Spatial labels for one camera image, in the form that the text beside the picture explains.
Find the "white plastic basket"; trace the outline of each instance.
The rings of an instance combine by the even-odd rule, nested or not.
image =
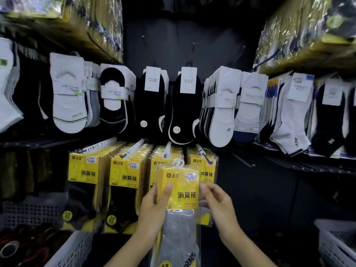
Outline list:
[[[319,252],[323,260],[332,267],[356,267],[356,252],[345,242],[356,234],[355,221],[317,219],[314,224],[319,232]]]
[[[67,193],[45,193],[27,196],[23,202],[3,202],[0,229],[14,229],[18,225],[41,225],[60,221],[68,199]],[[75,231],[47,262],[45,267],[80,267],[91,251],[93,233]]]

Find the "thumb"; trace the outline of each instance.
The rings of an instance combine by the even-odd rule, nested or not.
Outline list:
[[[214,208],[218,205],[218,201],[206,183],[200,183],[200,190],[202,191],[205,199],[208,201],[210,208]]]
[[[166,188],[163,190],[161,198],[159,199],[159,202],[157,203],[157,206],[162,209],[166,209],[167,203],[169,200],[169,197],[171,196],[173,190],[173,183],[170,182],[166,185]]]

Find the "finger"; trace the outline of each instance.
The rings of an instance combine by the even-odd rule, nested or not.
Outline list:
[[[230,198],[230,196],[217,184],[207,183],[207,187],[212,191],[218,202],[222,202]]]
[[[157,186],[154,185],[142,199],[142,205],[153,206],[157,195]]]
[[[200,200],[199,201],[199,206],[210,209],[209,202],[207,200]]]
[[[159,199],[159,202],[157,203],[157,206],[162,209],[166,209],[167,203],[169,200],[169,197],[171,196],[173,190],[173,183],[170,182],[166,185],[166,188],[163,190],[161,198]]]
[[[216,200],[214,194],[212,193],[211,189],[209,188],[208,184],[206,183],[201,183],[200,184],[200,190],[204,194],[205,198],[207,199],[209,206],[211,208],[217,207],[219,204],[218,201]]]

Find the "forearm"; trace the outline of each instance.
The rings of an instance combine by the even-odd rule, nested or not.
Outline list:
[[[152,248],[145,236],[134,234],[105,267],[136,267]]]
[[[239,230],[228,243],[228,249],[242,267],[276,267],[242,230]]]

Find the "white sock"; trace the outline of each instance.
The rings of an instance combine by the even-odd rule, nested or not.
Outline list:
[[[275,126],[275,131],[271,135],[271,141],[285,150],[285,152],[294,156],[308,149],[310,141],[304,131],[305,115],[312,101],[313,90],[310,90],[306,102],[287,99],[290,82],[287,88],[284,88],[282,107],[280,111],[280,125]]]

